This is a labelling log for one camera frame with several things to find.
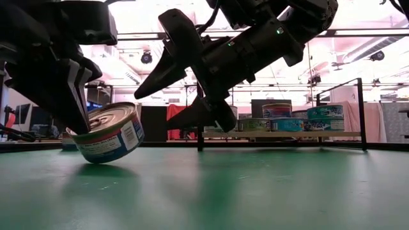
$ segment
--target can lid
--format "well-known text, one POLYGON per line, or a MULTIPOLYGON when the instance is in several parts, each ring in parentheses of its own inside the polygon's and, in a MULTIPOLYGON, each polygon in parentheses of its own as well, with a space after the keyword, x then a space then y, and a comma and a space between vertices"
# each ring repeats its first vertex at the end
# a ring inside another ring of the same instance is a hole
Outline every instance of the can lid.
POLYGON ((271 103, 263 105, 262 107, 292 107, 290 103, 271 103))
POLYGON ((242 118, 239 121, 270 121, 270 118, 242 118))
POLYGON ((90 112, 90 133, 121 123, 134 111, 135 105, 132 103, 115 103, 90 112))

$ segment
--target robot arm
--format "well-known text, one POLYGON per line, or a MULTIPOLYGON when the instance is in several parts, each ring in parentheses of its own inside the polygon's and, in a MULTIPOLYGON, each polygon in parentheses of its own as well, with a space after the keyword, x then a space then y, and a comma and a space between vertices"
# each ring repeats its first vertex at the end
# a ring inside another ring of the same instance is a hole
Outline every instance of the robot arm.
POLYGON ((0 4, 5 84, 77 134, 89 132, 84 85, 102 76, 79 45, 117 44, 108 5, 98 1, 19 0, 0 4))
POLYGON ((211 41, 208 36, 202 38, 180 10, 168 10, 159 16, 168 40, 164 40, 159 64, 135 97, 148 96, 184 78, 181 72, 187 67, 192 68, 206 95, 169 120, 168 129, 216 122, 223 131, 232 130, 236 119, 224 100, 228 90, 244 80, 253 82, 255 73, 281 57, 288 66, 299 63, 304 44, 329 28, 338 7, 336 0, 208 3, 223 11, 233 29, 250 28, 234 38, 211 41))

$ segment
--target blue can label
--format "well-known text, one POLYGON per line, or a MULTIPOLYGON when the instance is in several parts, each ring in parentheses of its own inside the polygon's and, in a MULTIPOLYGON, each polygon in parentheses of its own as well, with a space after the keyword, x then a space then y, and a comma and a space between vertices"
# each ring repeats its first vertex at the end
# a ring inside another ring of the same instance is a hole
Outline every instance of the blue can label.
POLYGON ((93 163, 116 160, 138 147, 144 139, 142 126, 137 118, 125 123, 117 132, 103 136, 91 143, 77 143, 85 159, 93 163))

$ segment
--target ceiling pipe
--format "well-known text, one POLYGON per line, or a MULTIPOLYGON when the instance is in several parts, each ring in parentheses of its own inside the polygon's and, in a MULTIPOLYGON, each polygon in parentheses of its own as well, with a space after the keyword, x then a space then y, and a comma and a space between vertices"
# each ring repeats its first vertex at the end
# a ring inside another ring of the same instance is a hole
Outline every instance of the ceiling pipe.
MULTIPOLYGON (((408 28, 408 21, 405 19, 399 23, 397 23, 392 28, 408 28)), ((386 38, 372 38, 368 42, 364 43, 360 47, 354 49, 353 51, 347 53, 343 57, 343 63, 352 63, 362 58, 368 57, 383 48, 392 45, 393 43, 399 41, 400 39, 404 38, 404 36, 389 36, 386 38)))

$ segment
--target ceiling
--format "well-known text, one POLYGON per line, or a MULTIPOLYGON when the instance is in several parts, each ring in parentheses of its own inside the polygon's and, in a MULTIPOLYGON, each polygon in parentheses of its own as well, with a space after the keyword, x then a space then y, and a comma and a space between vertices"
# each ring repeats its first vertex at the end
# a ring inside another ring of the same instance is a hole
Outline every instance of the ceiling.
MULTIPOLYGON (((393 8, 388 1, 384 5, 374 0, 338 0, 338 2, 339 9, 332 29, 391 28, 408 25, 405 16, 393 8)), ((212 9, 208 7, 205 0, 136 0, 110 5, 119 33, 163 32, 157 17, 171 8, 180 9, 195 24, 204 24, 212 14, 212 9)), ((228 31, 232 31, 221 13, 209 30, 220 31, 222 35, 229 35, 228 31)), ((384 47, 382 51, 385 53, 385 59, 382 61, 369 61, 366 57, 358 61, 354 60, 355 57, 384 40, 385 38, 368 37, 315 38, 305 48, 304 60, 301 63, 289 68, 283 59, 277 60, 256 74, 253 87, 235 89, 234 101, 247 103, 251 98, 269 97, 288 98, 296 104, 304 104, 305 95, 311 93, 311 89, 303 85, 295 87, 294 84, 306 84, 311 74, 317 73, 321 75, 322 84, 339 84, 356 77, 362 77, 364 82, 368 83, 375 78, 380 78, 382 83, 406 82, 407 72, 409 72, 408 63, 404 61, 409 55, 409 52, 405 53, 409 50, 407 38, 384 47), (333 63, 337 63, 339 67, 333 66, 333 63), (262 85, 277 85, 277 83, 279 86, 281 84, 281 87, 262 87, 262 85)), ((116 49, 105 48, 104 53, 112 56, 108 61, 106 58, 100 58, 101 55, 91 56, 105 73, 102 80, 116 86, 116 94, 132 94, 137 87, 135 82, 143 81, 154 69, 162 51, 162 42, 158 40, 127 41, 119 42, 116 49), (152 63, 147 65, 141 63, 141 56, 146 50, 151 52, 153 58, 152 63)), ((154 97, 144 99, 144 102, 164 103, 170 98, 178 98, 184 103, 186 92, 183 85, 196 82, 190 70, 187 70, 187 75, 171 88, 157 93, 154 97)), ((317 87, 314 90, 323 89, 326 88, 317 87)), ((189 89, 188 95, 190 95, 188 101, 191 102, 196 92, 194 89, 189 89)))

